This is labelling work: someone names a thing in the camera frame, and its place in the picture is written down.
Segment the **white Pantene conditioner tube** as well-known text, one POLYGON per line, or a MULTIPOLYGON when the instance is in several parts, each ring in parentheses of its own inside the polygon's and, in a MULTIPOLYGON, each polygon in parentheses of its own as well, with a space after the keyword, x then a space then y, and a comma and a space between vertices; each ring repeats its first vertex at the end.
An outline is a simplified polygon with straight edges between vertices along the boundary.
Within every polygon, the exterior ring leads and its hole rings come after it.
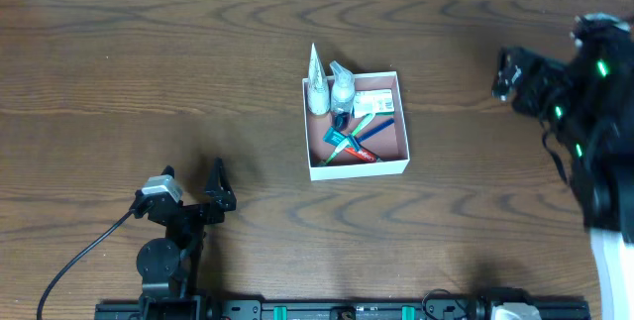
POLYGON ((307 103, 309 111, 315 116, 323 116, 330 111, 329 84, 315 44, 311 45, 308 64, 307 103))

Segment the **blue disposable razor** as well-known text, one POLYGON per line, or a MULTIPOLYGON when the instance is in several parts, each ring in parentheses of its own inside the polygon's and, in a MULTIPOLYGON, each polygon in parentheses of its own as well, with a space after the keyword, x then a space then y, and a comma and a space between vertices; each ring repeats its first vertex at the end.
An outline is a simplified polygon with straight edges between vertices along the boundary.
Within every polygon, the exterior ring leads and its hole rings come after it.
POLYGON ((384 122, 382 122, 381 124, 375 126, 374 128, 370 129, 369 131, 367 131, 366 133, 364 133, 363 135, 361 135, 360 137, 352 137, 349 136, 349 141, 350 141, 350 146, 358 151, 361 148, 361 143, 372 138, 374 135, 380 133, 381 131, 385 130, 387 127, 393 125, 395 122, 395 120, 393 118, 386 120, 384 122))

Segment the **green red toothpaste tube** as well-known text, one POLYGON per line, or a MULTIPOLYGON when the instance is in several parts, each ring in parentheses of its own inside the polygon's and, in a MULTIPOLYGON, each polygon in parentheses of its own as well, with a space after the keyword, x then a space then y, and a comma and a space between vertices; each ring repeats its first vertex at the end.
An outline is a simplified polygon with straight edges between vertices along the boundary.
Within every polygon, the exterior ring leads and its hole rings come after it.
POLYGON ((334 128, 330 128, 326 132, 323 141, 327 144, 333 145, 335 149, 326 158, 324 164, 328 164, 341 152, 346 152, 364 162, 381 162, 380 157, 361 145, 361 142, 373 137, 381 130, 382 127, 375 127, 360 137, 353 137, 352 135, 343 135, 334 128))

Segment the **green white toothbrush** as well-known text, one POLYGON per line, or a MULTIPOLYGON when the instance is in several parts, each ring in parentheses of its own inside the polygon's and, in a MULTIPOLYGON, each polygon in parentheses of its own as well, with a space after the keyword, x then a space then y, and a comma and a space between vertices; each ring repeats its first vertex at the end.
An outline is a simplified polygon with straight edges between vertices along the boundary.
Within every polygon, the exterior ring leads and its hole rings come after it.
POLYGON ((346 147, 351 146, 353 144, 353 138, 354 136, 360 132, 362 129, 364 129, 371 121, 372 119, 375 117, 374 113, 369 113, 366 114, 364 116, 364 118, 362 119, 362 121, 360 122, 360 124, 355 128, 355 130, 347 135, 337 146, 336 148, 333 150, 333 152, 325 159, 325 160, 321 160, 318 165, 319 166, 326 166, 330 161, 332 161, 341 151, 343 151, 346 147))

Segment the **white box pink inside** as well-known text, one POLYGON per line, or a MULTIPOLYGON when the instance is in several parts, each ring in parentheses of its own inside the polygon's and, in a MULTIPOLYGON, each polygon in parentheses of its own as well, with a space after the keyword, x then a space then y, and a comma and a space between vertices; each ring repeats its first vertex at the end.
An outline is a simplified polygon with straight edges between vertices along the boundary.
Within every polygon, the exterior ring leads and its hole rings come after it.
POLYGON ((375 116, 359 131, 360 149, 346 147, 339 153, 324 140, 332 127, 329 115, 315 116, 304 110, 304 135, 308 170, 312 181, 401 174, 410 162, 410 152, 395 71, 361 73, 355 76, 359 91, 389 89, 394 111, 375 116))

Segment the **white green soap box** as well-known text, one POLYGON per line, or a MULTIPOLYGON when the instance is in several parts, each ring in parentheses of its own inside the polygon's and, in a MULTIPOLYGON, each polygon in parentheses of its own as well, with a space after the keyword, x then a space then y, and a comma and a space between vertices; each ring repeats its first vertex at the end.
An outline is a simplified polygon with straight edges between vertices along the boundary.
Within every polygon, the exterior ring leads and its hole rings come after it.
POLYGON ((391 115, 395 111, 391 89, 357 91, 353 103, 353 116, 362 118, 367 114, 391 115))

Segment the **clear blue spray bottle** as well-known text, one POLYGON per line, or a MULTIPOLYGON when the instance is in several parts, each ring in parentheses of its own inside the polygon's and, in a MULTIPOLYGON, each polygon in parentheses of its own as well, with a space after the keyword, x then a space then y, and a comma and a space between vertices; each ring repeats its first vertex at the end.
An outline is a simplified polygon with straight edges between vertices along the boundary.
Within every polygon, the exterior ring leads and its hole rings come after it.
POLYGON ((335 80, 331 88, 330 110, 333 128, 344 131, 352 118, 356 93, 354 75, 335 60, 330 63, 335 80))

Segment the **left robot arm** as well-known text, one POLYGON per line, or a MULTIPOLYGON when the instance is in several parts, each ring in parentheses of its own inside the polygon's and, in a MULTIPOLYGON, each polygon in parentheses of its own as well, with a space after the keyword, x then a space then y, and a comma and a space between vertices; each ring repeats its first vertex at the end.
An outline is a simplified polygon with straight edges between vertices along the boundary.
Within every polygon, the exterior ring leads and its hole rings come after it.
POLYGON ((165 227, 164 236, 147 242, 137 255, 144 299, 163 301, 194 293, 205 227, 222 223, 225 214, 237 206, 220 158, 214 160, 204 194, 207 202, 184 204, 183 190, 169 165, 136 191, 131 206, 134 217, 146 217, 165 227))

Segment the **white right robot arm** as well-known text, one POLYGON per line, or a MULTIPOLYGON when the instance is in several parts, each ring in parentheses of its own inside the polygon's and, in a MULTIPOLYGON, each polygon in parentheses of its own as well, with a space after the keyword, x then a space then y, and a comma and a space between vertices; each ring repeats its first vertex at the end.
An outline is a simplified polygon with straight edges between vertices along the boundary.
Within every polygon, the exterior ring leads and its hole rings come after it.
POLYGON ((520 46, 498 51, 491 94, 534 118, 572 191, 596 265, 605 319, 633 316, 633 25, 605 13, 575 18, 568 62, 520 46))

